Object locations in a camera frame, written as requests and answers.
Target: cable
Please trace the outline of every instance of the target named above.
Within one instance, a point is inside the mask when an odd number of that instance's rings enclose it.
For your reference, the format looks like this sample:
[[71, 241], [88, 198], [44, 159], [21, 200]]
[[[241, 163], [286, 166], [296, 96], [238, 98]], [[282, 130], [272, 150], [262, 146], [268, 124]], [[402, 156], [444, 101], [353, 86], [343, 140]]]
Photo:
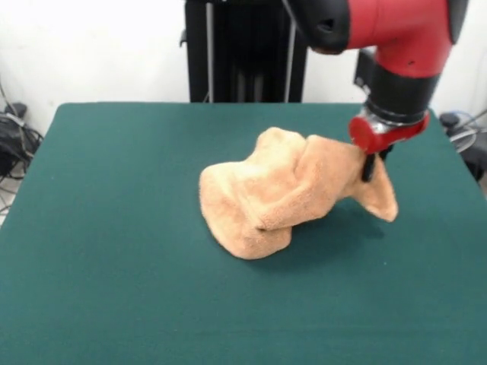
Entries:
[[[11, 111], [21, 111], [21, 114], [8, 113]], [[0, 112], [0, 184], [6, 179], [22, 180], [43, 141], [43, 136], [21, 118], [26, 111], [24, 104], [8, 103], [5, 111]], [[16, 195], [14, 190], [0, 186], [0, 204], [3, 203], [0, 216], [7, 215], [11, 207], [5, 193]]]
[[459, 139], [468, 137], [469, 135], [478, 135], [479, 133], [487, 133], [487, 128], [485, 129], [470, 129], [465, 132], [458, 133], [457, 135], [453, 135], [450, 137], [450, 142], [458, 141]]
[[5, 212], [10, 209], [11, 205], [6, 205], [2, 209], [0, 209], [0, 215], [5, 215]]
[[487, 133], [487, 129], [472, 129], [472, 128], [468, 128], [468, 130], [465, 131], [465, 132], [461, 132], [461, 133], [458, 133], [456, 135], [451, 136], [450, 137], [450, 142], [454, 143], [454, 142], [459, 141], [459, 140], [461, 140], [463, 138], [472, 136], [470, 138], [470, 140], [468, 140], [468, 142], [466, 142], [465, 144], [457, 147], [457, 153], [461, 154], [462, 152], [468, 150], [469, 148], [471, 148], [475, 144], [475, 142], [477, 141], [477, 135], [479, 133]]
[[458, 125], [455, 125], [453, 127], [453, 130], [458, 130], [458, 129], [461, 129], [462, 127], [465, 127], [469, 124], [472, 124], [472, 123], [476, 122], [477, 120], [479, 120], [480, 118], [482, 118], [485, 114], [487, 114], [487, 109], [483, 110], [482, 112], [480, 112], [476, 116], [469, 118], [465, 122], [458, 123]]
[[7, 94], [3, 90], [2, 76], [0, 76], [0, 94], [2, 95], [2, 99], [5, 101], [7, 106], [9, 106], [10, 109], [14, 112], [15, 116], [18, 116], [17, 109], [15, 109], [14, 104], [12, 104], [10, 101], [8, 101]]

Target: black metal stand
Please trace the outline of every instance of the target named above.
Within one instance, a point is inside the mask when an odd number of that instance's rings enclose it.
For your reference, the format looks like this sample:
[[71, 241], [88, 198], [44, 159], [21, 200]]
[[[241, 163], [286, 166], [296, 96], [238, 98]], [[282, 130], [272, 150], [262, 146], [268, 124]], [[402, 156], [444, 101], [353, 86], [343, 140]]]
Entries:
[[281, 0], [187, 0], [192, 103], [300, 103], [307, 45]]

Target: towel fold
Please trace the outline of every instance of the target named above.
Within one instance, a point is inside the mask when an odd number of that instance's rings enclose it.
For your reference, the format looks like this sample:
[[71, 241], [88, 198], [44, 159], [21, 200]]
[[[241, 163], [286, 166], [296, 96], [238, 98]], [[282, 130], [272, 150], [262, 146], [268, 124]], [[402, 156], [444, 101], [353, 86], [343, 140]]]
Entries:
[[377, 158], [372, 180], [364, 183], [364, 160], [352, 144], [272, 127], [246, 160], [202, 171], [202, 215], [214, 238], [241, 259], [284, 249], [293, 226], [325, 217], [347, 197], [392, 222], [398, 206], [385, 166]]

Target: green table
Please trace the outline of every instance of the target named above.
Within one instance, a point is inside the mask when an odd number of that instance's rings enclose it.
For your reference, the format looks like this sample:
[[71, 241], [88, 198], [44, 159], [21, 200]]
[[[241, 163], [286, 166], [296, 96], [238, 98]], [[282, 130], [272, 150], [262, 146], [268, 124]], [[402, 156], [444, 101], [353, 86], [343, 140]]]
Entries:
[[344, 201], [264, 260], [212, 239], [204, 167], [357, 111], [61, 106], [0, 234], [0, 364], [487, 363], [487, 204], [436, 120], [388, 159], [394, 224]]

